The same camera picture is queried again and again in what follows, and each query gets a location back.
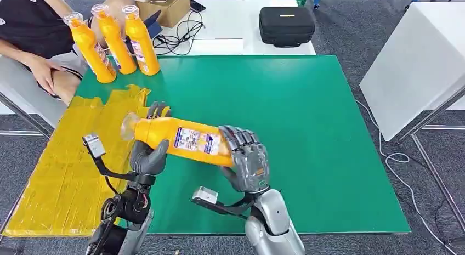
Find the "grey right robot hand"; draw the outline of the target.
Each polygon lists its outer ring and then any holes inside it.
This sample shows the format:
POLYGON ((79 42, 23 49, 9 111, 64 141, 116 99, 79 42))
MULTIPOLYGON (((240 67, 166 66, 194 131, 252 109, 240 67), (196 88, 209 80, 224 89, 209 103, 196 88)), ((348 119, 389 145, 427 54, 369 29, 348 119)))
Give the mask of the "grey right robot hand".
POLYGON ((269 163, 266 147, 251 130, 229 125, 219 130, 231 151, 232 167, 220 170, 238 192, 255 193, 269 187, 269 163))

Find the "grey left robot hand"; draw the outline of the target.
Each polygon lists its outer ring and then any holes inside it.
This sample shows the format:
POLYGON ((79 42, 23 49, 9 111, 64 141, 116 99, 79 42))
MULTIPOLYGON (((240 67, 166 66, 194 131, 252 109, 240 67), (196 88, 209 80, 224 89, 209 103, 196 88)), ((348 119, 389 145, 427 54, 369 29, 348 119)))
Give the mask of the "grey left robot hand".
MULTIPOLYGON (((160 103, 154 101, 149 107, 146 118, 168 116, 171 116, 171 108, 164 101, 160 103)), ((163 139, 154 149, 143 141, 136 140, 129 160, 132 171, 143 175, 146 182, 150 179, 150 185, 154 185, 156 176, 165 168, 168 147, 168 139, 163 139)))

